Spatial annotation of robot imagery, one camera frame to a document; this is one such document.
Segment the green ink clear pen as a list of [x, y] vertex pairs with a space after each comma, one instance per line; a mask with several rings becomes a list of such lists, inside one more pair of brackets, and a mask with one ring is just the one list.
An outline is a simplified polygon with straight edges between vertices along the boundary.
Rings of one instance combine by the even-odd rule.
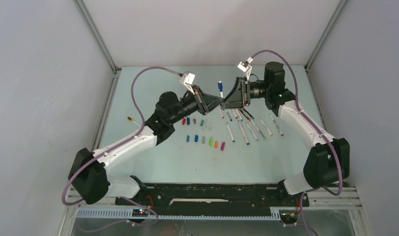
[[246, 109], [244, 109], [244, 111], [250, 116], [251, 119], [254, 119], [254, 116], [249, 111], [247, 111]]

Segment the blue clip cap marker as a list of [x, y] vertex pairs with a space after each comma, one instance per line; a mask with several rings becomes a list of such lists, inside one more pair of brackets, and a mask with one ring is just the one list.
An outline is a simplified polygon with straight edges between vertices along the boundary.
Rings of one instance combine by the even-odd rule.
[[222, 83], [222, 81], [219, 81], [219, 82], [217, 83], [217, 85], [218, 85], [220, 97], [221, 97], [221, 98], [224, 98], [224, 95], [223, 95], [223, 83]]

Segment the teal cap marker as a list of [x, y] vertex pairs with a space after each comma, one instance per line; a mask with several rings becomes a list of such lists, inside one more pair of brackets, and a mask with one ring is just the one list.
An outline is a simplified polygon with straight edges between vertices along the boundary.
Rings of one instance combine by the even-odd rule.
[[243, 121], [243, 117], [242, 117], [241, 112], [239, 111], [239, 109], [237, 109], [236, 112], [237, 112], [239, 120]]

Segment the red ink clear pen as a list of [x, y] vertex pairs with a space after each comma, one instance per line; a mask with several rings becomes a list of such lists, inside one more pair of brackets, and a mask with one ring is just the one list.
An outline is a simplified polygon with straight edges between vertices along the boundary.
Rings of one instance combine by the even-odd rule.
[[251, 121], [250, 117], [247, 116], [246, 113], [245, 113], [242, 109], [239, 109], [239, 111], [242, 113], [243, 116], [245, 116], [245, 118], [246, 118], [248, 121]]

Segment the light blue marker body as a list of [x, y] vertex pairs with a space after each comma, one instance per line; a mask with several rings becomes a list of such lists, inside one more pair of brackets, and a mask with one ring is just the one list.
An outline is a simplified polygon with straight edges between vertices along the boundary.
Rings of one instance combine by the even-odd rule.
[[229, 136], [230, 136], [232, 142], [234, 143], [235, 142], [235, 137], [233, 135], [233, 132], [231, 130], [231, 127], [230, 127], [229, 123], [226, 123], [226, 126], [227, 126], [227, 130], [228, 130]]

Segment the green cap marker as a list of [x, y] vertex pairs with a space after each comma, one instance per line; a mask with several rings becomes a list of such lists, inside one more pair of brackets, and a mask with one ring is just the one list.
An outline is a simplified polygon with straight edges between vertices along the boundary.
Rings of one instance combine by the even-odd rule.
[[260, 128], [257, 126], [257, 124], [253, 121], [253, 119], [251, 120], [251, 123], [253, 124], [253, 126], [255, 127], [255, 129], [260, 133], [260, 135], [263, 137], [263, 139], [266, 140], [265, 135], [264, 135], [263, 132], [260, 130]]

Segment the orange cap marker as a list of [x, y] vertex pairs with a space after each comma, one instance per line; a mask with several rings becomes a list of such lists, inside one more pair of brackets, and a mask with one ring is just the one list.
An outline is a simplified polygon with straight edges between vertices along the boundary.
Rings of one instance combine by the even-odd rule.
[[261, 119], [259, 118], [260, 122], [262, 123], [262, 125], [265, 127], [265, 129], [267, 130], [267, 132], [269, 133], [269, 135], [272, 137], [273, 133], [272, 131], [269, 129], [268, 125]]

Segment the purple cap marker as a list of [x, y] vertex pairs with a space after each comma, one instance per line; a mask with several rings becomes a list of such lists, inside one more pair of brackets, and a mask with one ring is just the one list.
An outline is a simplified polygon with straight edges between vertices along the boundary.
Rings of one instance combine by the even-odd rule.
[[283, 131], [281, 130], [281, 128], [279, 127], [277, 121], [275, 120], [275, 118], [274, 118], [271, 114], [270, 114], [270, 117], [271, 117], [271, 119], [272, 119], [272, 121], [273, 121], [273, 123], [274, 123], [276, 129], [278, 130], [280, 136], [283, 137], [283, 136], [284, 136], [284, 133], [283, 133]]

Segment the yellow black marker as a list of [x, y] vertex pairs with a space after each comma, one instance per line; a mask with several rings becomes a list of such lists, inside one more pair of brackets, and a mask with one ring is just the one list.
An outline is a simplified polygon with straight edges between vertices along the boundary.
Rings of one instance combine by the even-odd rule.
[[130, 122], [134, 123], [135, 125], [141, 126], [141, 124], [139, 124], [137, 121], [135, 121], [135, 120], [132, 119], [131, 117], [127, 117], [127, 119], [128, 119]]

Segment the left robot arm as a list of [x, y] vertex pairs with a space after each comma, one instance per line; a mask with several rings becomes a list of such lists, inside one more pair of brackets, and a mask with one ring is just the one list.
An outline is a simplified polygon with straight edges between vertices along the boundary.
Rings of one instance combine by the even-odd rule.
[[142, 120], [138, 131], [108, 147], [94, 151], [83, 148], [76, 153], [67, 185], [72, 186], [81, 199], [71, 202], [71, 205], [80, 202], [94, 204], [107, 195], [127, 197], [135, 205], [142, 204], [146, 191], [141, 188], [141, 183], [134, 177], [113, 180], [108, 176], [111, 170], [136, 154], [164, 142], [175, 132], [174, 124], [178, 121], [195, 112], [205, 116], [223, 102], [223, 98], [204, 93], [196, 85], [182, 99], [171, 91], [161, 94], [153, 114]]

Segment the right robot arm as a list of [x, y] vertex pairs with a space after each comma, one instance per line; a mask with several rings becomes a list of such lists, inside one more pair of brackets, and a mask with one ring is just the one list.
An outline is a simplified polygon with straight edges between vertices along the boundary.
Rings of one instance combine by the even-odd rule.
[[238, 68], [245, 73], [236, 78], [234, 87], [228, 93], [222, 107], [239, 109], [248, 106], [252, 99], [263, 98], [266, 107], [275, 116], [286, 122], [301, 138], [309, 150], [303, 170], [279, 182], [277, 200], [280, 204], [292, 204], [298, 193], [313, 189], [327, 189], [329, 184], [338, 183], [338, 196], [343, 189], [343, 181], [349, 176], [350, 145], [344, 139], [337, 139], [320, 125], [301, 107], [298, 97], [286, 88], [283, 64], [269, 62], [265, 65], [264, 79], [249, 80], [252, 67], [248, 61], [240, 62]]

